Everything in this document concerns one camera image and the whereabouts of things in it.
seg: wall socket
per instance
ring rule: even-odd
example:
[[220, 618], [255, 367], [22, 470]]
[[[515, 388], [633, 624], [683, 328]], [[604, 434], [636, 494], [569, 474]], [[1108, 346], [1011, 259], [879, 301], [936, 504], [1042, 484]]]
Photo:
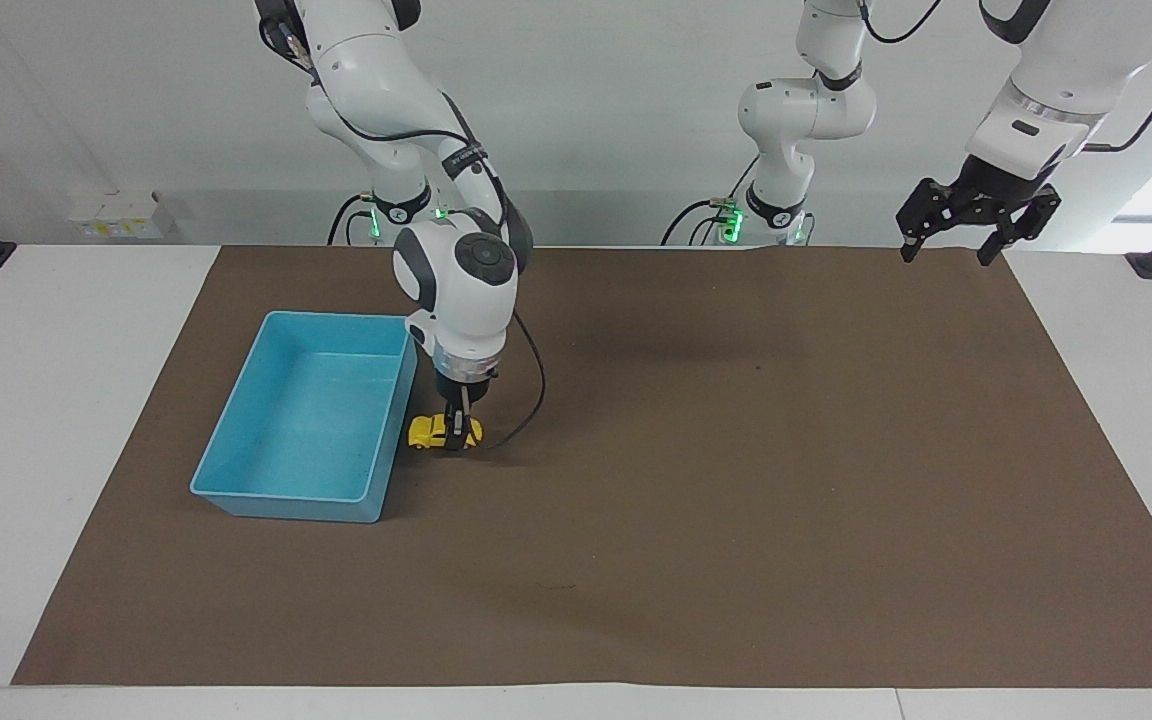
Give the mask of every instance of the wall socket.
[[127, 190], [78, 197], [69, 222], [88, 240], [162, 240], [175, 228], [156, 192]]

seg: blue tray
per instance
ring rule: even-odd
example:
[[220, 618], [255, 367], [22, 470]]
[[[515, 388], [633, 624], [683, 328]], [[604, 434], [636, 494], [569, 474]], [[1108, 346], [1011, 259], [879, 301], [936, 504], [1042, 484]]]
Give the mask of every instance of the blue tray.
[[415, 373], [402, 318], [270, 313], [189, 491], [247, 518], [376, 523]]

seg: brown paper sheet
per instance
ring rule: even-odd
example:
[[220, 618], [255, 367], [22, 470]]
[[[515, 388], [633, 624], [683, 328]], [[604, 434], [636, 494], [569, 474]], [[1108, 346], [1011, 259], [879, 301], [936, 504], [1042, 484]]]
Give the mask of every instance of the brown paper sheet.
[[[189, 495], [270, 310], [410, 304], [385, 251], [221, 251], [15, 682], [1152, 687], [1152, 520], [1006, 266], [540, 251], [540, 418], [402, 450], [374, 526]], [[515, 336], [488, 432], [535, 393]]]

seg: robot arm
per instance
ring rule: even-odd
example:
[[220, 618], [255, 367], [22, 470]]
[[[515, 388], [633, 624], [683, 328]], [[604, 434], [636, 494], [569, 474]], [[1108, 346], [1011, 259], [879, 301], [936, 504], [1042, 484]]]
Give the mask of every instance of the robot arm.
[[[310, 73], [306, 107], [372, 174], [394, 274], [420, 310], [408, 331], [438, 370], [445, 447], [479, 441], [471, 419], [495, 377], [531, 232], [450, 97], [399, 37], [419, 0], [256, 0], [266, 45]], [[420, 162], [431, 152], [463, 199], [440, 213]]]
[[924, 179], [897, 214], [905, 263], [960, 223], [996, 225], [978, 252], [983, 265], [1037, 238], [1061, 202], [1047, 177], [1087, 145], [1152, 60], [1152, 1], [1010, 0], [1010, 14], [992, 9], [1001, 5], [980, 0], [980, 12], [993, 33], [1020, 45], [1020, 65], [968, 142], [958, 179]]
[[741, 128], [759, 151], [755, 181], [737, 195], [745, 233], [786, 242], [803, 215], [814, 160], [797, 149], [802, 141], [841, 141], [873, 124], [878, 100], [861, 69], [864, 38], [856, 0], [808, 0], [797, 50], [814, 77], [756, 83], [741, 97]]

